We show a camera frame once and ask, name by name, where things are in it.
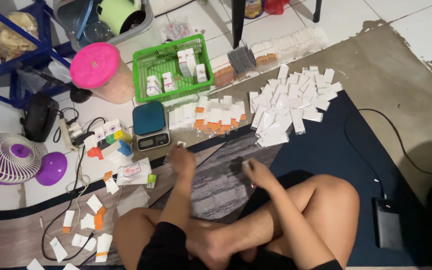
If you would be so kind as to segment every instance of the person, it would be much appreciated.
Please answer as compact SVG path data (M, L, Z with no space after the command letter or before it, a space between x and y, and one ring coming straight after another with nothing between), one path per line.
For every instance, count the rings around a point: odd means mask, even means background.
M314 175L285 190L266 165L250 158L243 171L271 200L226 225L190 219L195 157L177 146L170 160L178 176L165 208L135 208L115 224L113 240L126 269L346 267L360 205L347 181Z

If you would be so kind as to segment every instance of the green plastic basket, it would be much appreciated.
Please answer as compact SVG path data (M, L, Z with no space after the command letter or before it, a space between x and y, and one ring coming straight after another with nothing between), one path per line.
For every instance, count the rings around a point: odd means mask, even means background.
M193 48L196 64L204 64L207 82L198 83L197 77L183 77L178 61L178 51ZM151 48L137 51L133 54L133 76L136 100L138 102L151 101L171 101L199 92L208 91L213 83L213 71L209 64L208 53L206 50L205 38L202 34L195 34L180 40L161 44ZM175 79L177 89L159 95L148 96L146 94L148 76L156 76L163 84L163 73L171 72Z

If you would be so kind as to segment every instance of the blue rug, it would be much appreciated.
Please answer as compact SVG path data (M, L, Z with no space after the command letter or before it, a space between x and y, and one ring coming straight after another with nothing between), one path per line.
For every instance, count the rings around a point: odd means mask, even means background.
M321 123L304 120L305 135L292 132L270 169L276 177L294 170L329 174L350 182L360 197L356 242L348 266L423 266L431 265L424 237L424 208L412 192L397 166L379 142L348 95L341 91L331 101ZM371 199L380 197L380 187L368 164L379 175L389 200L401 213L401 228L407 251L381 249L375 243Z

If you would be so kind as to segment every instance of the black chair leg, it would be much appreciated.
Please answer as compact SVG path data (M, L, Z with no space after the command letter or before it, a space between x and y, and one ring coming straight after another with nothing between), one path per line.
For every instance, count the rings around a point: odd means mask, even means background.
M246 9L245 0L231 0L233 17L233 49L240 45L243 35L244 10Z
M314 15L312 17L312 21L314 23L319 22L319 17L321 15L321 3L323 0L316 0L316 11L314 12Z

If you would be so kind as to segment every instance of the black shorts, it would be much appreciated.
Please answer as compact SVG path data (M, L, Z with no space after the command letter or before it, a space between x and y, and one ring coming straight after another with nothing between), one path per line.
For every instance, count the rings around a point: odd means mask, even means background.
M313 176L312 173L296 170L292 171L288 174L285 174L281 177L278 177L279 183L285 188L288 189L294 185L302 183ZM244 206L243 211L237 218L242 219L247 215L255 212L265 203L270 200L268 193L261 188L256 188L254 193L249 198L248 203ZM232 256L231 261L229 263L228 270L265 270L265 269L282 269L282 270L295 270L296 265L294 264L293 259L283 256L281 254L268 251L265 249L266 245L261 245L258 247L258 253L256 255L255 260L252 263L246 263L241 259L239 254L235 254ZM207 267L200 261L198 258L191 260L190 262L191 270L206 270Z

